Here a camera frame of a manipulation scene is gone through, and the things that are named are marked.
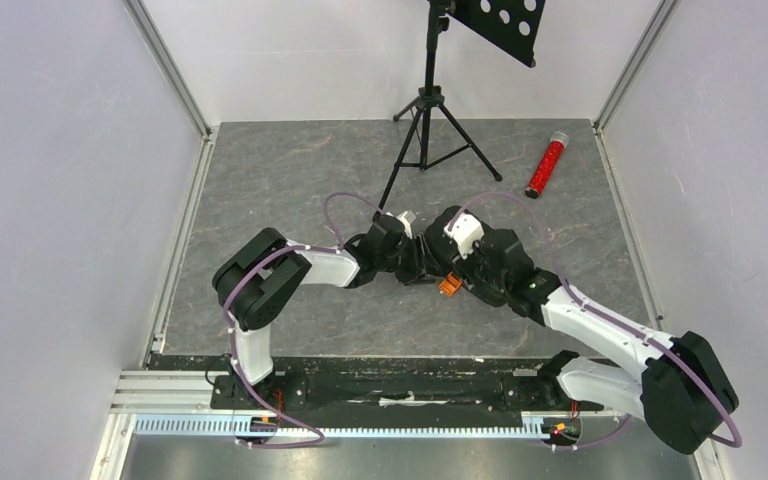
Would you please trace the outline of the black plastic tool case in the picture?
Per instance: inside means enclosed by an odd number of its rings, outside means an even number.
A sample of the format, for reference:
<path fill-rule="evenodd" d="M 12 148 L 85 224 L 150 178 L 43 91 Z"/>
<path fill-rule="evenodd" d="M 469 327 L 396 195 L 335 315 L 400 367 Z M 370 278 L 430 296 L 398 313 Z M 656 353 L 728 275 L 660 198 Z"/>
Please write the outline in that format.
<path fill-rule="evenodd" d="M 482 302 L 501 307 L 513 291 L 533 273 L 536 266 L 511 229 L 493 228 L 480 220 L 483 235 L 470 241 L 471 251 L 463 255 L 446 229 L 460 207 L 446 208 L 425 229 L 424 240 L 430 256 L 428 270 L 443 276 L 452 273 Z"/>

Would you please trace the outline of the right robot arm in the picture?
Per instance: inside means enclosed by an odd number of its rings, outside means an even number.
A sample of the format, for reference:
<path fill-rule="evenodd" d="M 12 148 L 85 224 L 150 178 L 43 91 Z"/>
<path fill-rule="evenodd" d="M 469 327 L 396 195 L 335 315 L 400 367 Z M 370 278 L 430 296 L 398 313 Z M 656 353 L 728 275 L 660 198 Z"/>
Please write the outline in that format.
<path fill-rule="evenodd" d="M 535 266 L 511 230 L 485 227 L 465 216 L 444 234 L 454 247 L 447 260 L 477 297 L 507 306 L 610 360 L 605 366 L 575 352 L 556 355 L 537 382 L 545 405 L 589 401 L 622 411 L 683 454 L 707 440 L 743 445 L 733 418 L 739 397 L 703 336 L 658 331 L 593 301 L 555 272 Z"/>

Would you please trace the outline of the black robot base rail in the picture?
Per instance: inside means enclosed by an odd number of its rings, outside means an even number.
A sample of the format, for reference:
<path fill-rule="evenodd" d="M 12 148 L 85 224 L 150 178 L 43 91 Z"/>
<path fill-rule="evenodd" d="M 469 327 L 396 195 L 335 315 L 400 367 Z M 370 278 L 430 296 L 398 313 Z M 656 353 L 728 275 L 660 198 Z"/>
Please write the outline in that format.
<path fill-rule="evenodd" d="M 255 391 L 319 429 L 515 427 L 523 412 L 567 417 L 573 402 L 547 358 L 277 357 Z"/>

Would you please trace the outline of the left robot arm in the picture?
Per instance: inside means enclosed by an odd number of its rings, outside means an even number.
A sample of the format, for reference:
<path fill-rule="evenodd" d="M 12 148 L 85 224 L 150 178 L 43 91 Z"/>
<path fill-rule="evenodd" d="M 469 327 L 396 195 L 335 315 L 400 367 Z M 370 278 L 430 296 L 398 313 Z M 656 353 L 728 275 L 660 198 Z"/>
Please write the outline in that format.
<path fill-rule="evenodd" d="M 216 271 L 211 284 L 229 324 L 231 368 L 239 377 L 235 394 L 241 401 L 250 408 L 271 401 L 271 323 L 299 287 L 354 289 L 379 273 L 393 273 L 404 283 L 421 275 L 413 255 L 414 220 L 411 211 L 387 213 L 342 247 L 299 243 L 268 227 Z"/>

